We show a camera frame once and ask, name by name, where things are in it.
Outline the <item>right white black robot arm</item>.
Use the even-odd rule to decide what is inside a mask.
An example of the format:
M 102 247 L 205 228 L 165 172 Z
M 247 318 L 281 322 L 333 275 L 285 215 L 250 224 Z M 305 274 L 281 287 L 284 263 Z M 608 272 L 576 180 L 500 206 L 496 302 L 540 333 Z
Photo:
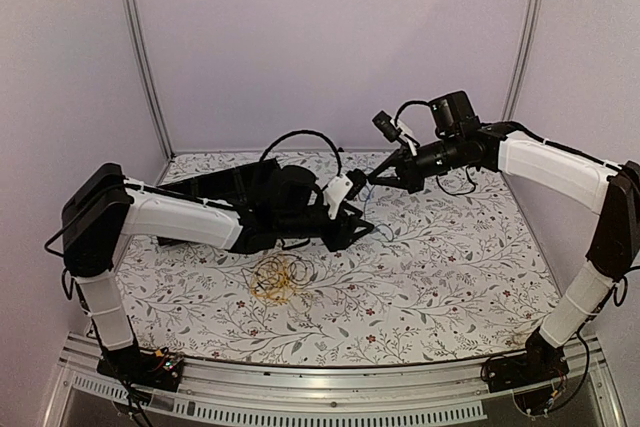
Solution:
M 518 359 L 517 374 L 524 382 L 537 383 L 554 369 L 566 342 L 637 267 L 639 166 L 597 159 L 515 121 L 483 122 L 463 91 L 416 104 L 431 113 L 436 141 L 420 144 L 399 115 L 379 112 L 374 126 L 399 147 L 369 175 L 370 184 L 416 193 L 430 177 L 473 167 L 533 181 L 598 217 L 584 265 Z

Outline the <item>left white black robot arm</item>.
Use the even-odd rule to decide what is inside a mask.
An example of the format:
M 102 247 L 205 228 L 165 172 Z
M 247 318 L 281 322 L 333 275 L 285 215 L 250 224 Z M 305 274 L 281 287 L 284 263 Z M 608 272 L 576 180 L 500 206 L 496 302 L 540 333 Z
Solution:
M 372 231 L 350 205 L 366 182 L 359 170 L 326 185 L 301 166 L 280 166 L 265 149 L 258 161 L 199 175 L 178 187 L 151 186 L 103 164 L 65 204 L 62 225 L 44 244 L 74 280 L 111 366 L 128 381 L 148 373 L 116 285 L 114 254 L 124 237 L 145 235 L 205 244 L 236 254 L 318 238 L 341 251 Z

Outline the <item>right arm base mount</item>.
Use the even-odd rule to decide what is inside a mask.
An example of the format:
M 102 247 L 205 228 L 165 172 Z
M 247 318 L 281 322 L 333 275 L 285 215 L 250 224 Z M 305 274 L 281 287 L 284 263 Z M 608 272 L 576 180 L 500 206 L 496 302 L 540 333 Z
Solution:
M 553 347 L 536 330 L 525 342 L 523 353 L 495 355 L 481 366 L 480 378 L 491 393 L 560 378 L 569 373 L 563 347 Z

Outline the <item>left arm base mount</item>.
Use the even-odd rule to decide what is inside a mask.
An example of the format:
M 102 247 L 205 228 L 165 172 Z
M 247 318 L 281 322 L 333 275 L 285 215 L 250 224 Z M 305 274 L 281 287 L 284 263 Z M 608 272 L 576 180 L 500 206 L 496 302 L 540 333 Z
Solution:
M 182 379 L 184 362 L 182 353 L 171 352 L 168 348 L 145 351 L 134 343 L 118 350 L 102 348 L 97 372 L 127 384 L 176 392 Z

